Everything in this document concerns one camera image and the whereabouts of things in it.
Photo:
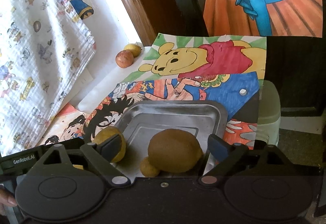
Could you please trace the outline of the person's left hand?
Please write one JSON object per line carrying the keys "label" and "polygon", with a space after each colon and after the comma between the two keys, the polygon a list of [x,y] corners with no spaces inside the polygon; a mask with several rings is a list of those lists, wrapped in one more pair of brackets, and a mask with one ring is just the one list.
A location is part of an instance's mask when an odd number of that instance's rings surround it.
{"label": "person's left hand", "polygon": [[14,196],[6,190],[3,186],[0,188],[0,213],[2,216],[6,215],[5,206],[16,207],[18,204]]}

